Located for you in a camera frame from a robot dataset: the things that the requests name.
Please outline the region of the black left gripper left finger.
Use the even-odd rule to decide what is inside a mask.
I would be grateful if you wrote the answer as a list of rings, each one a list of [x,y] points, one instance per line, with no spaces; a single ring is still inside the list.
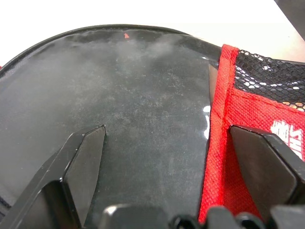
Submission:
[[[97,186],[106,129],[71,134],[36,172],[0,229],[83,229]]]

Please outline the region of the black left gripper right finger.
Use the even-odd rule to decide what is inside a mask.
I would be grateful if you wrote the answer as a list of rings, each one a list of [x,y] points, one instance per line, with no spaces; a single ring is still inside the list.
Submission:
[[[230,127],[245,185],[263,219],[276,205],[305,205],[305,162],[276,134]]]

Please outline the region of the black red paddle case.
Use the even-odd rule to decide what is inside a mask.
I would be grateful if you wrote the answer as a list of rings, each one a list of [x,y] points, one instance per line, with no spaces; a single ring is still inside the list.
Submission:
[[[72,31],[95,29],[191,36],[140,25],[99,25]],[[114,204],[103,210],[97,227],[88,228],[85,221],[83,229],[305,229],[305,205],[276,205],[267,219],[262,218],[243,180],[230,134],[233,125],[276,134],[305,162],[305,63],[203,42],[209,64],[210,118],[198,215],[169,217],[158,206]],[[0,222],[15,202],[0,197]]]

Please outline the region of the black rubber table tennis paddle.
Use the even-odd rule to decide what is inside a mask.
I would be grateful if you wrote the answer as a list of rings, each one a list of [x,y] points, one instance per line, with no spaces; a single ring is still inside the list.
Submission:
[[[150,30],[78,30],[0,70],[0,197],[13,203],[74,132],[105,125],[86,227],[114,204],[198,215],[209,136],[202,40]]]

